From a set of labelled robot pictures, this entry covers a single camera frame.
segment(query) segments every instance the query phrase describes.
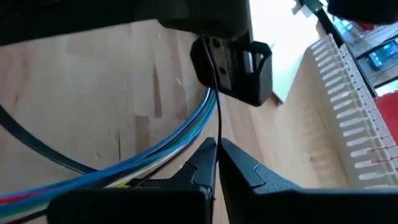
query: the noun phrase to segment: wooden surface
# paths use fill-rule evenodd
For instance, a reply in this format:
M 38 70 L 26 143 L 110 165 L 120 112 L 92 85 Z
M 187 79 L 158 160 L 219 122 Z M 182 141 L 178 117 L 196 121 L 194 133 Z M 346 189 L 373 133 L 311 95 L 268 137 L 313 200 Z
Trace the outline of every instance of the wooden surface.
M 146 21 L 2 47 L 0 103 L 43 142 L 105 168 L 166 137 L 196 110 L 205 88 L 189 57 L 194 38 Z M 309 60 L 282 106 L 271 98 L 254 108 L 221 95 L 223 136 L 302 187 L 347 187 L 314 103 Z M 216 134 L 214 113 L 195 145 L 157 177 L 173 175 Z M 0 194 L 78 176 L 2 128 L 0 170 Z M 215 223 L 227 222 L 218 182 Z

